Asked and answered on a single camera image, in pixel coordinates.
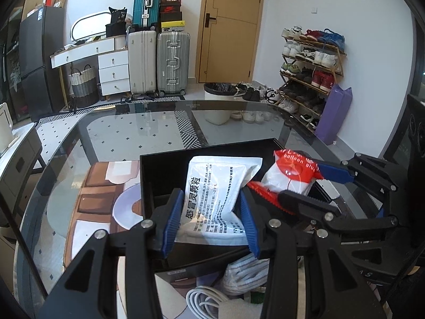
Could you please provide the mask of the red white balloon pack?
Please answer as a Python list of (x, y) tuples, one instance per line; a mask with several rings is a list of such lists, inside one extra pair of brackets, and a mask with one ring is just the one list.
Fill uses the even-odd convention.
[(249, 189), (254, 190), (267, 202), (290, 215), (295, 212), (286, 204), (278, 202), (278, 194), (289, 190), (307, 195), (316, 180), (323, 180), (318, 164), (293, 150), (283, 149), (274, 152), (275, 162), (260, 182), (250, 181)]

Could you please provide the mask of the adidas socks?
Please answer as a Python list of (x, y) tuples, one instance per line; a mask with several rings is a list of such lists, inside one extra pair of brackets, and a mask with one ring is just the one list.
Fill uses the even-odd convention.
[(240, 258), (226, 267), (222, 289), (226, 295), (242, 295), (266, 284), (269, 259), (258, 259), (254, 254)]

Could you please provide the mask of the white medicine pouch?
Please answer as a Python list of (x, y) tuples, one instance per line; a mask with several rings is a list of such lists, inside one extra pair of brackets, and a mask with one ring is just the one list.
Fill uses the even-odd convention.
[(209, 246), (245, 246), (246, 233), (234, 209), (241, 188), (260, 170), (259, 157), (195, 156), (188, 166), (184, 204), (175, 241)]

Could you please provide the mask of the green medicine pouch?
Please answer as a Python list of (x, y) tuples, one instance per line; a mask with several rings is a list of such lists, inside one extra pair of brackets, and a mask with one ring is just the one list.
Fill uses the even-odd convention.
[(265, 300), (265, 287), (259, 287), (249, 292), (249, 300), (251, 304), (263, 304)]

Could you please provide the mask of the white foam block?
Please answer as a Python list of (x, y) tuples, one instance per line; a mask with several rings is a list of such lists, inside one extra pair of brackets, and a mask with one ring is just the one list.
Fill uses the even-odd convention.
[(247, 303), (242, 299), (222, 302), (218, 308), (219, 319), (259, 319), (262, 304)]

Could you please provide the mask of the purple bag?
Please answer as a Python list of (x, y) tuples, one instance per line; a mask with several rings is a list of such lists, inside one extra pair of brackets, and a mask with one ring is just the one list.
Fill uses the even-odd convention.
[(321, 114), (315, 135), (326, 145), (331, 145), (346, 118), (352, 101), (352, 89), (343, 89), (337, 83), (331, 89)]

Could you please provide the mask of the anime printed desk mat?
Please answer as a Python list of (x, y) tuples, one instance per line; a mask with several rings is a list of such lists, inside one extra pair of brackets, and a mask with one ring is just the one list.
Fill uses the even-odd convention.
[[(122, 232), (142, 221), (147, 211), (139, 161), (100, 161), (90, 166), (71, 214), (63, 266), (69, 266), (96, 230)], [(195, 277), (176, 268), (157, 273), (156, 285), (164, 317), (194, 318), (186, 306), (186, 293), (199, 284), (212, 284), (218, 275), (218, 272), (210, 272)]]

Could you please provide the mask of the black storage box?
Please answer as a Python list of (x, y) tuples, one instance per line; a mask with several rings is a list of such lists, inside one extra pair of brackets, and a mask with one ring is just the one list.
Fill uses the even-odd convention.
[(210, 274), (249, 254), (239, 189), (262, 180), (282, 147), (269, 138), (140, 157), (144, 217), (165, 205), (174, 189), (183, 192), (176, 243), (156, 267), (164, 279)]

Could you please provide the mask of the grey side cabinet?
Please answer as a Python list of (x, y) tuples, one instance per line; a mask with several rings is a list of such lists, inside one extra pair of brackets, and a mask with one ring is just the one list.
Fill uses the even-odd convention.
[(14, 140), (1, 153), (1, 195), (13, 215), (20, 212), (24, 187), (37, 161), (41, 161), (42, 143), (35, 123), (12, 130)]

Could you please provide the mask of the white trash bin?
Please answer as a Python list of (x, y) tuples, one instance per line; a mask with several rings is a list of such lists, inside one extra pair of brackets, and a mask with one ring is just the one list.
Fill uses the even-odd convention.
[(209, 107), (205, 119), (214, 125), (224, 125), (231, 118), (227, 102), (233, 102), (236, 88), (231, 83), (205, 83), (204, 99)]

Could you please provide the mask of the woven laundry basket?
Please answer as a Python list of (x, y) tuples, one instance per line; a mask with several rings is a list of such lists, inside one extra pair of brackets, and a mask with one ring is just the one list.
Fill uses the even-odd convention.
[(96, 71), (89, 64), (83, 71), (73, 68), (69, 81), (76, 108), (86, 108), (99, 101)]

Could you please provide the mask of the wooden door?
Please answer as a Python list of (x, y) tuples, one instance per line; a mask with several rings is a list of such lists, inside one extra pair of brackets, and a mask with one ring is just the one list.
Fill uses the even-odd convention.
[(202, 0), (195, 78), (199, 83), (250, 81), (263, 0)]

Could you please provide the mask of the silver suitcase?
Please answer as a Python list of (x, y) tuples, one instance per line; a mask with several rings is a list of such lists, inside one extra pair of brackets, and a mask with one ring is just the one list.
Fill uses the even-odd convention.
[(156, 84), (161, 96), (184, 95), (189, 78), (190, 34), (162, 32), (157, 40)]

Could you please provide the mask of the stack of shoe boxes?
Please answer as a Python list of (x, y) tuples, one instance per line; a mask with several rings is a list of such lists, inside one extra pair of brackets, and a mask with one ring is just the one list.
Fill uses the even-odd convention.
[(185, 21), (181, 11), (181, 0), (160, 0), (160, 21), (162, 32), (182, 32)]

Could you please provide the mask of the black refrigerator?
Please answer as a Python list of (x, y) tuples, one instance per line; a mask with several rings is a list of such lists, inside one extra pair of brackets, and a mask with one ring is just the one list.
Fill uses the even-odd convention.
[(65, 10), (42, 7), (19, 28), (19, 68), (24, 98), (33, 122), (65, 106), (60, 74), (50, 57), (64, 45)]

